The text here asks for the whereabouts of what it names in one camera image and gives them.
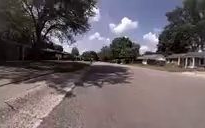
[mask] grass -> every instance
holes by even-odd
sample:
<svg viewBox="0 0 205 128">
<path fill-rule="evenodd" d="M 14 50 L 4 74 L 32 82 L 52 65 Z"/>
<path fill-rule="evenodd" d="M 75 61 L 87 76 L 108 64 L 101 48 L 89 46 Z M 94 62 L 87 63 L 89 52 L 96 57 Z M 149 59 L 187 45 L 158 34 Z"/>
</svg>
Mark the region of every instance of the grass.
<svg viewBox="0 0 205 128">
<path fill-rule="evenodd" d="M 6 62 L 0 64 L 1 66 L 16 67 L 16 68 L 25 68 L 33 69 L 40 71 L 54 71 L 54 72 L 74 72 L 80 69 L 83 69 L 89 64 L 79 63 L 79 62 Z"/>
<path fill-rule="evenodd" d="M 149 68 L 159 71 L 168 71 L 168 72 L 186 72 L 193 71 L 193 69 L 185 69 L 174 65 L 165 65 L 165 66 L 155 66 L 155 65 L 143 65 L 143 64 L 131 64 L 132 66 L 141 67 L 141 68 Z"/>
</svg>

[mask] street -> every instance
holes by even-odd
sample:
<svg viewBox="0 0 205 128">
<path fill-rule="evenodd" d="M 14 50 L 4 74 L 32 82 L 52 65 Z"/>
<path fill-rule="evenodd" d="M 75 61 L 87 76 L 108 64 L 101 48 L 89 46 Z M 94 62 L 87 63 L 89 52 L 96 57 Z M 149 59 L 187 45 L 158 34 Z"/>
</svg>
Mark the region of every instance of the street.
<svg viewBox="0 0 205 128">
<path fill-rule="evenodd" d="M 39 128 L 205 128 L 205 79 L 94 63 Z"/>
</svg>

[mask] blue sky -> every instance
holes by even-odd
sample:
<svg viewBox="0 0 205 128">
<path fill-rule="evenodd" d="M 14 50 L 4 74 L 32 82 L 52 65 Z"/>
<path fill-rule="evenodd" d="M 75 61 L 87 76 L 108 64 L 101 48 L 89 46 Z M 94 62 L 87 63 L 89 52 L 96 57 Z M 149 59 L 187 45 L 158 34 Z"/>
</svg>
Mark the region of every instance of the blue sky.
<svg viewBox="0 0 205 128">
<path fill-rule="evenodd" d="M 156 50 L 158 34 L 167 24 L 165 13 L 181 6 L 182 0 L 99 0 L 90 18 L 91 30 L 76 37 L 72 46 L 62 44 L 70 52 L 78 47 L 82 53 L 99 51 L 115 37 L 126 36 L 141 45 L 141 52 Z"/>
</svg>

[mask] building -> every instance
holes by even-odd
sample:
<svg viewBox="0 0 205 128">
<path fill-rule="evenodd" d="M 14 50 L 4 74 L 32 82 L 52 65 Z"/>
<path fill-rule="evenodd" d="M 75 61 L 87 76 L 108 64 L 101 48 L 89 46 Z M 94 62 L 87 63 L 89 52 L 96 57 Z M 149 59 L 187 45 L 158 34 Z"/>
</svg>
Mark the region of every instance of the building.
<svg viewBox="0 0 205 128">
<path fill-rule="evenodd" d="M 205 68 L 205 51 L 189 52 L 184 56 L 185 68 Z"/>
<path fill-rule="evenodd" d="M 205 68 L 205 50 L 186 54 L 173 54 L 167 57 L 167 64 L 184 68 Z"/>
<path fill-rule="evenodd" d="M 42 58 L 44 60 L 62 60 L 64 58 L 67 58 L 70 53 L 68 52 L 61 52 L 53 49 L 42 49 Z"/>
<path fill-rule="evenodd" d="M 165 65 L 166 58 L 161 54 L 152 54 L 140 56 L 136 61 L 144 65 Z"/>
<path fill-rule="evenodd" d="M 173 54 L 166 58 L 167 64 L 174 64 L 180 67 L 184 66 L 184 56 L 186 54 Z"/>
</svg>

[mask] cloud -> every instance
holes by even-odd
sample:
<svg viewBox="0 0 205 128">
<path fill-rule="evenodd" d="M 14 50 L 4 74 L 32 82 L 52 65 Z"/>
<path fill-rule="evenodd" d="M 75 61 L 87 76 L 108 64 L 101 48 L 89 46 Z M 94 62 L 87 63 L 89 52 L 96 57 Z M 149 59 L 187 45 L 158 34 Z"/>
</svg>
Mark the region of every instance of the cloud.
<svg viewBox="0 0 205 128">
<path fill-rule="evenodd" d="M 132 21 L 127 17 L 121 20 L 118 25 L 111 23 L 109 24 L 111 31 L 115 34 L 121 34 L 131 29 L 136 29 L 138 27 L 138 21 Z"/>
<path fill-rule="evenodd" d="M 101 15 L 100 15 L 100 9 L 99 8 L 93 8 L 93 12 L 95 13 L 95 15 L 93 17 L 89 18 L 89 22 L 98 22 L 100 21 Z"/>
<path fill-rule="evenodd" d="M 149 32 L 143 36 L 143 40 L 157 44 L 159 39 L 155 33 Z"/>
<path fill-rule="evenodd" d="M 156 52 L 158 42 L 158 35 L 155 32 L 143 35 L 143 43 L 145 45 L 141 46 L 140 53 L 144 54 L 146 51 Z"/>
<path fill-rule="evenodd" d="M 110 44 L 111 40 L 109 38 L 105 38 L 100 35 L 99 32 L 94 33 L 93 35 L 89 36 L 89 40 L 99 40 L 99 41 L 104 41 L 105 44 Z"/>
<path fill-rule="evenodd" d="M 150 51 L 148 46 L 143 45 L 143 46 L 140 47 L 140 53 L 141 54 L 144 54 L 146 51 Z"/>
<path fill-rule="evenodd" d="M 99 32 L 96 32 L 93 35 L 89 36 L 89 40 L 95 40 L 95 39 L 97 39 L 97 40 L 105 40 L 105 38 L 102 37 Z"/>
<path fill-rule="evenodd" d="M 163 31 L 163 29 L 160 29 L 160 28 L 154 28 L 153 31 L 155 33 L 161 33 Z"/>
</svg>

